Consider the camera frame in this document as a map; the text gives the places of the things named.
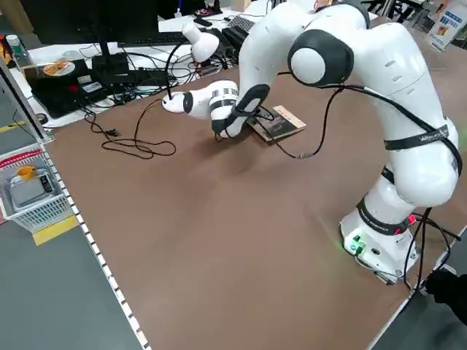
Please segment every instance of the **book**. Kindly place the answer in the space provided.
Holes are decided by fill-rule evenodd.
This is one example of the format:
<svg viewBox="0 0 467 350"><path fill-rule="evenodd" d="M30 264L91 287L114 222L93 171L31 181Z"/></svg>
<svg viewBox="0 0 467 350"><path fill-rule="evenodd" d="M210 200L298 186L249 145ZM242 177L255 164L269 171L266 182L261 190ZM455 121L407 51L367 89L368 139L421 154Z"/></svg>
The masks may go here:
<svg viewBox="0 0 467 350"><path fill-rule="evenodd" d="M273 107L270 112L274 116L273 120L271 120L271 115L269 113L261 110L258 113L260 117L250 118L247 121L248 125L250 125L266 142L271 142L272 138L274 138L274 140L283 139L287 136L299 133L306 127L304 122L299 120L283 106ZM268 132L265 132L259 123L261 123Z"/></svg>

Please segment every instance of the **black strap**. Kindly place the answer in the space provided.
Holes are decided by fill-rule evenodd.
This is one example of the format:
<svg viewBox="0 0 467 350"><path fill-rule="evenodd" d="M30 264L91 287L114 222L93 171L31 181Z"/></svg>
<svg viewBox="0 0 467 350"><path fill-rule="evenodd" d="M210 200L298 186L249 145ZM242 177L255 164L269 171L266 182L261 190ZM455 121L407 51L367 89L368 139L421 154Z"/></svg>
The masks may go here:
<svg viewBox="0 0 467 350"><path fill-rule="evenodd" d="M425 144L431 144L442 139L447 139L449 130L447 125L441 126L435 131L422 133L421 135L410 136L399 140L385 140L385 147L388 151L397 151L398 149L409 149Z"/></svg>
<svg viewBox="0 0 467 350"><path fill-rule="evenodd" d="M225 100L219 100L214 102L212 105L209 106L209 111L212 112L215 109L219 107L224 107L224 106L234 106L236 103L236 100L233 99L225 99Z"/></svg>
<svg viewBox="0 0 467 350"><path fill-rule="evenodd" d="M385 222L379 221L376 217L370 214L366 208L365 198L362 198L359 204L357 204L357 210L362 220L373 230L377 231L386 236L400 235L409 228L411 222L409 218L406 218L399 224L386 224Z"/></svg>
<svg viewBox="0 0 467 350"><path fill-rule="evenodd" d="M386 166L382 169L381 175L388 180L391 184L394 184L394 173L386 168Z"/></svg>

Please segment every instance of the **white desk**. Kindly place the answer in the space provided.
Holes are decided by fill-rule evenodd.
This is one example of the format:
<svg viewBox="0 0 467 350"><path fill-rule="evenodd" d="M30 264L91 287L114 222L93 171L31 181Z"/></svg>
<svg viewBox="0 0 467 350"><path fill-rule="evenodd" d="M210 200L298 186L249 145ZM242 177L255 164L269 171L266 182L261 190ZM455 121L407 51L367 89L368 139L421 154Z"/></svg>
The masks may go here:
<svg viewBox="0 0 467 350"><path fill-rule="evenodd" d="M300 1L306 1L306 5L310 9L313 8L314 2L315 2L315 0L296 0L296 2L300 2ZM213 20L212 21L213 28L218 28L218 29L225 28L227 26L227 23L225 21L222 21L222 19L225 17L235 16L240 13L237 11L230 10L229 7L222 8L222 10L223 10L223 14L206 18L207 20ZM248 20L251 20L252 22L258 22L261 19L261 17L253 17L253 16L248 16L248 15L264 16L270 10L271 10L271 1L257 0L251 3L251 5L244 11L244 14L245 14L245 18L247 18ZM377 16L370 13L371 19L375 17ZM161 32L181 31L183 25L186 23L189 23L192 20L193 20L193 16L184 16L184 17L179 17L179 18L172 18L170 20L163 20L159 22L159 30ZM122 49L117 47L116 42L110 42L108 45L109 45L109 51L111 54L122 52ZM99 46L97 44L96 45L94 44L91 44L91 45L89 44L51 45L47 47L41 47L35 50L30 50L29 53L36 64L46 64L46 63L56 62L57 60L62 58L63 54L66 51L77 51L86 57L92 57L99 53L99 51L97 50L98 48ZM157 58L158 60L160 60L160 61L156 61L157 66L159 68L164 68L165 67L164 62L167 61L169 57L169 53L171 52L173 48L174 48L173 46L164 46L164 47L158 47L158 48L128 47L128 48L125 48L125 50L127 52L142 53L142 54ZM181 56L187 55L188 53L190 53L190 45L183 45L177 50L175 55L181 57ZM133 61L136 67L155 68L154 62L152 62L148 58L131 56L131 60ZM91 59L87 59L86 63L88 67L90 67ZM188 68L188 62L177 64L175 68L186 69ZM27 83L24 76L17 69L11 69L11 72L12 72L13 77L17 81L18 85L20 86L20 89L23 91L24 96L26 96L26 98L29 98L28 102L30 103L32 109L36 113L45 113L48 116L48 113L46 113L46 111L42 108L42 106L35 100L35 98L32 97L31 87ZM182 71L181 73L178 73L178 74L177 74L177 71L175 71L174 75L180 77L180 76L186 75L186 71ZM104 101L100 101L99 105L111 106L112 102L110 100L104 100ZM97 108L91 108L91 109L95 111L96 113L102 112L102 109L97 109ZM50 121L45 126L52 127L52 128L64 126L69 123L73 123L78 120L81 120L84 118L84 116L85 116L85 113L82 111L72 112L58 119L49 118Z"/></svg>

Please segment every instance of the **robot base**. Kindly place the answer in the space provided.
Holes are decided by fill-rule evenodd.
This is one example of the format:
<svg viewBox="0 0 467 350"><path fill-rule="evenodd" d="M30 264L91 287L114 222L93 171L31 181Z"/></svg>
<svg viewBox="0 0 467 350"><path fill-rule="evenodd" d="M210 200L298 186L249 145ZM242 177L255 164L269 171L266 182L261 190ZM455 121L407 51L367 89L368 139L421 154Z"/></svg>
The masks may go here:
<svg viewBox="0 0 467 350"><path fill-rule="evenodd" d="M344 237L345 250L354 256L361 250L358 259L370 269L381 271L377 273L381 280L387 284L395 284L399 278L404 277L404 263L412 241L409 230L396 236L382 235L365 224L357 210L354 210L342 219L341 234ZM418 256L414 244L409 254L407 270L415 264Z"/></svg>

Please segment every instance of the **brown table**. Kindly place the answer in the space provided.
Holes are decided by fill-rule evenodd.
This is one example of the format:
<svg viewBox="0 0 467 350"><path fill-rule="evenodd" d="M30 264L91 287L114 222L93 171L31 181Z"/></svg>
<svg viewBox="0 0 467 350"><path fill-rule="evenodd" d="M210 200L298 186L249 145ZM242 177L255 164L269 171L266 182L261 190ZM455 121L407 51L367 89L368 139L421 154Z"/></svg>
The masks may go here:
<svg viewBox="0 0 467 350"><path fill-rule="evenodd" d="M422 47L446 115L462 132L467 55ZM231 69L183 86L238 80ZM314 149L330 91L277 78L265 103L308 125L283 142ZM98 116L132 136L154 98ZM293 160L245 131L217 143L209 121L151 109L139 137L170 140L172 157L140 160L100 148L77 122L47 145L153 349L364 349L407 298L342 249L339 220L373 186L387 160L381 127L365 96L333 104L322 152ZM433 211L451 230L465 224L466 177ZM443 247L428 235L427 265Z"/></svg>

